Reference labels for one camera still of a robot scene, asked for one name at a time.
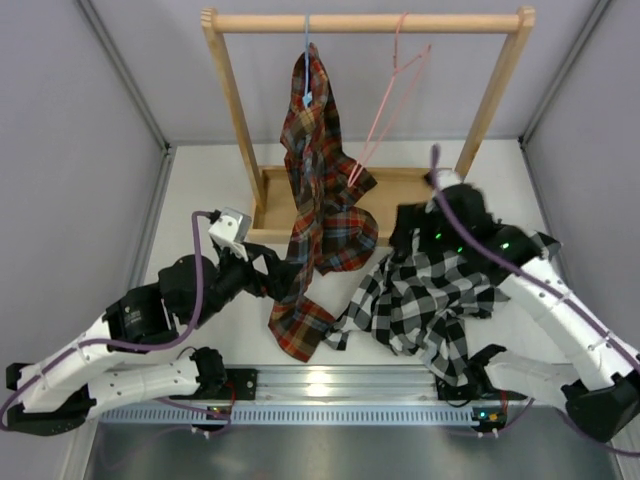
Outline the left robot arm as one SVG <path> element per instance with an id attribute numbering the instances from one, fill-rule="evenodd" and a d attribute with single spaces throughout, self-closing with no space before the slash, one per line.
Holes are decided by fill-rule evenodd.
<path id="1" fill-rule="evenodd" d="M 220 249 L 179 258 L 156 282 L 128 291 L 77 339 L 47 359 L 6 369 L 12 394 L 1 428 L 34 436 L 60 435 L 121 406 L 165 397 L 212 400 L 228 384 L 222 355 L 212 347 L 163 365 L 120 370 L 134 358 L 171 349 L 241 293 L 280 301 L 302 266 L 258 244 L 238 258 Z"/>

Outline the black white checkered shirt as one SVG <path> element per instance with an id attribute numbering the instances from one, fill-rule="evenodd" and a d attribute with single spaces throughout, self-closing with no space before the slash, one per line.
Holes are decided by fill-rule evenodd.
<path id="1" fill-rule="evenodd" d="M 420 219 L 409 230 L 406 257 L 394 249 L 365 275 L 324 342 L 342 351 L 349 335 L 361 330 L 396 355 L 419 356 L 436 377 L 459 387 L 469 383 L 463 320 L 488 319 L 509 297 L 473 271 L 461 254 L 421 252 L 425 224 Z"/>

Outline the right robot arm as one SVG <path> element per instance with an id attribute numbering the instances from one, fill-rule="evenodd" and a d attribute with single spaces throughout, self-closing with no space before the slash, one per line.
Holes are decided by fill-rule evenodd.
<path id="1" fill-rule="evenodd" d="M 553 238 L 496 219 L 482 191 L 450 170 L 424 179 L 433 197 L 398 206 L 395 253 L 430 262 L 452 255 L 523 309 L 565 358 L 547 363 L 489 344 L 465 363 L 468 390 L 478 397 L 506 390 L 541 401 L 584 435 L 610 441 L 639 414 L 638 350 L 607 329 L 559 277 L 550 261 Z"/>

